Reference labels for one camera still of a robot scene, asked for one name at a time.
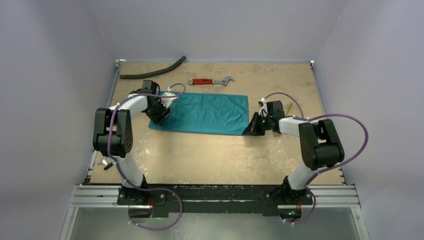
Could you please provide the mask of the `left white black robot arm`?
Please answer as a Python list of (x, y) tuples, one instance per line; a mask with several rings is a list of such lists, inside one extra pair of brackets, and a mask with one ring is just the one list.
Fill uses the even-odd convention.
[(129, 197), (138, 205), (149, 199), (149, 188), (145, 175), (136, 166), (131, 154), (134, 146), (133, 119), (145, 114), (154, 124), (162, 125), (173, 112), (171, 105), (179, 95), (171, 91), (160, 94), (160, 85), (145, 80), (141, 88), (131, 91), (128, 96), (108, 108), (95, 111), (93, 148), (109, 159), (121, 178), (121, 184), (131, 189)]

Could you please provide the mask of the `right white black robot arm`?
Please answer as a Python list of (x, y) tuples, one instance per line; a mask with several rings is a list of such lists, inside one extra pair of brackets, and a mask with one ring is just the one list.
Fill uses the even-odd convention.
[(242, 135), (264, 136), (266, 131), (273, 131), (299, 138), (302, 162), (294, 172), (283, 179), (279, 187), (267, 194), (271, 199), (281, 199), (292, 204), (306, 195), (307, 186), (320, 170), (342, 162), (345, 152), (330, 119), (308, 121), (288, 116), (279, 100), (263, 100), (259, 105), (260, 110), (254, 113)]

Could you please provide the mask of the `teal cloth napkin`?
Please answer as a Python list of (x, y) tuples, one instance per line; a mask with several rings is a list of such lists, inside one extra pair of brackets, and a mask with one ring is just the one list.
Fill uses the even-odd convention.
[(241, 136), (248, 126), (246, 95), (186, 92), (171, 104), (172, 113), (153, 130), (210, 135)]

